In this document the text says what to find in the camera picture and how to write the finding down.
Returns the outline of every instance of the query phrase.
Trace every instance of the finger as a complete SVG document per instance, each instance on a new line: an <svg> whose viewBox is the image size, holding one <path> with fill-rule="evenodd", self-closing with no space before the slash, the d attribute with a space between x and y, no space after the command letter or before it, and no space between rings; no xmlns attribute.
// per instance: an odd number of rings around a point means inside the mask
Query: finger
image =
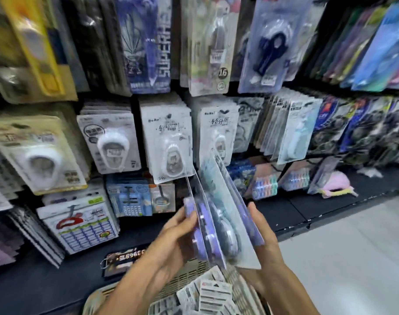
<svg viewBox="0 0 399 315"><path fill-rule="evenodd" d="M185 219L185 208L181 207L176 214L171 217L163 226L162 231L170 228L170 227L174 227L177 226L180 222L182 222Z"/></svg>
<svg viewBox="0 0 399 315"><path fill-rule="evenodd" d="M197 212L194 211L191 213L189 217L179 223L177 226L172 228L172 232L174 233L176 238L180 238L185 234L191 232L194 227L197 225L198 218Z"/></svg>
<svg viewBox="0 0 399 315"><path fill-rule="evenodd" d="M255 203L249 202L249 212L251 213L252 220L255 222L256 227L264 238L265 243L277 242L277 237L273 230L268 225L264 215L256 208Z"/></svg>

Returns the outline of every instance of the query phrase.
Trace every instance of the purple correction tape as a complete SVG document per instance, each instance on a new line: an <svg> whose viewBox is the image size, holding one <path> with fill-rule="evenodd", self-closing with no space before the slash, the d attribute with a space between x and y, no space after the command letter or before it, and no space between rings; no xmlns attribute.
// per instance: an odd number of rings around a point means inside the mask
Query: purple correction tape
<svg viewBox="0 0 399 315"><path fill-rule="evenodd" d="M189 217L192 212L195 211L194 200L189 198L184 198L185 205L185 216ZM201 224L195 227L194 234L192 238L192 243L194 244L194 251L197 258L201 261L208 261L207 250L205 248L204 239L202 238L202 233L200 229Z"/></svg>
<svg viewBox="0 0 399 315"><path fill-rule="evenodd" d="M134 0L134 6L144 25L144 31L141 33L144 39L148 78L150 85L153 87L157 79L157 0Z"/></svg>
<svg viewBox="0 0 399 315"><path fill-rule="evenodd" d="M199 219L200 223L202 222L201 224L205 226L204 242L207 253L211 255L208 257L209 261L212 264L218 264L217 261L221 261L223 259L223 252L221 251L220 245L218 243L213 218L211 217L211 214L208 212L207 207L202 200L197 200L197 204L199 205L199 208L201 210L201 215Z"/></svg>

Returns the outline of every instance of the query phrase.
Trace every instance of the black shelf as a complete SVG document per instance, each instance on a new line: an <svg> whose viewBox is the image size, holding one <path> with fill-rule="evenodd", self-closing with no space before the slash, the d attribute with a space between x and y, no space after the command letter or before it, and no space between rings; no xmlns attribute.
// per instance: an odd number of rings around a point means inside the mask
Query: black shelf
<svg viewBox="0 0 399 315"><path fill-rule="evenodd" d="M257 202L280 241L399 193L399 166L381 170L384 178L368 178L342 168L359 197L323 199L304 191L282 192ZM23 248L17 262L0 268L0 315L63 314L82 307L92 291L117 281L104 280L100 263L106 254L150 243L171 214L121 218L119 238L67 256L59 270L34 248Z"/></svg>

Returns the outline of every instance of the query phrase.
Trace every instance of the pink tape dispenser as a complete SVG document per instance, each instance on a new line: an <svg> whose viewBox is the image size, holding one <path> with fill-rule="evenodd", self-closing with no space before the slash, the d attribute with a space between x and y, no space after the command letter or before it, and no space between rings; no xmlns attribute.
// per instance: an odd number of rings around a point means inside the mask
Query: pink tape dispenser
<svg viewBox="0 0 399 315"><path fill-rule="evenodd" d="M350 186L350 180L341 171L333 171L327 183L318 190L318 193L322 194L323 198L342 196L343 194L349 193L358 196L358 194L354 192L354 188Z"/></svg>

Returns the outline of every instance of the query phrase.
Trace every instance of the white floor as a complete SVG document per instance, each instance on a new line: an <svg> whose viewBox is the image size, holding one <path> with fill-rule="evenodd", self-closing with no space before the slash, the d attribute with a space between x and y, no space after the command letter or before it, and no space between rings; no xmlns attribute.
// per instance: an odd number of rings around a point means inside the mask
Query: white floor
<svg viewBox="0 0 399 315"><path fill-rule="evenodd" d="M280 247L321 315L399 315L399 197Z"/></svg>

